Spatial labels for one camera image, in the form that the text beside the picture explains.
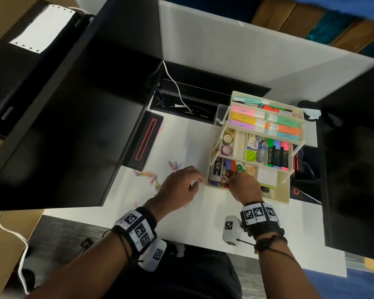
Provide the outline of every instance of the green highlighter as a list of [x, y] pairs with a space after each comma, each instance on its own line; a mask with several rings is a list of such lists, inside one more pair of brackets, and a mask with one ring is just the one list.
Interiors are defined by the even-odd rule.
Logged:
[[272, 167], [273, 166], [273, 161], [272, 161], [272, 155], [273, 155], [273, 139], [268, 138], [267, 139], [267, 144], [269, 145], [269, 148], [267, 149], [267, 166]]

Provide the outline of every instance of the blue floor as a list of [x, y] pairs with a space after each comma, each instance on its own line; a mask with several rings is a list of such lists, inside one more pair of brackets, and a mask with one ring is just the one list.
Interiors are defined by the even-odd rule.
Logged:
[[374, 299], [374, 273], [347, 269], [347, 277], [304, 270], [322, 298]]

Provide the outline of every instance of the desk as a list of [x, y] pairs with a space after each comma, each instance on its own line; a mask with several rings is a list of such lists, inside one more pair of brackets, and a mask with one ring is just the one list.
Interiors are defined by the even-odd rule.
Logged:
[[[168, 161], [177, 161], [179, 167], [193, 165], [202, 172], [208, 161], [209, 138], [212, 126], [207, 123], [164, 116], [164, 129], [157, 136], [145, 171], [156, 173], [162, 183], [172, 172]], [[150, 178], [135, 176], [133, 170], [121, 167], [102, 207], [47, 209], [44, 214], [72, 221], [111, 228], [128, 210], [142, 206], [155, 195]], [[286, 231], [289, 247], [300, 265], [308, 270], [346, 277], [344, 252], [324, 245], [323, 215], [320, 205], [291, 199], [288, 205], [272, 203]], [[224, 251], [241, 256], [258, 258], [250, 245], [238, 247], [222, 240], [224, 219], [237, 215], [241, 204], [229, 191], [200, 185], [199, 191], [188, 206], [174, 211], [158, 224], [160, 238]], [[247, 234], [243, 240], [253, 242]]]

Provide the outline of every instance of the yellow highlighter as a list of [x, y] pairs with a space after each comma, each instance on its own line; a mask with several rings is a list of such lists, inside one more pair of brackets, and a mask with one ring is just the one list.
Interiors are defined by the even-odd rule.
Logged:
[[256, 119], [251, 116], [246, 116], [241, 113], [231, 112], [231, 119], [236, 121], [242, 121], [244, 123], [255, 125]]

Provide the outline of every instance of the person's right hand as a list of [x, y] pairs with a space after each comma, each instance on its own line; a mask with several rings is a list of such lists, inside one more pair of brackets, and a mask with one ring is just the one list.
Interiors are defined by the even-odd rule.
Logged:
[[246, 172], [233, 172], [224, 183], [229, 185], [229, 190], [236, 201], [244, 206], [250, 202], [263, 202], [260, 183]]

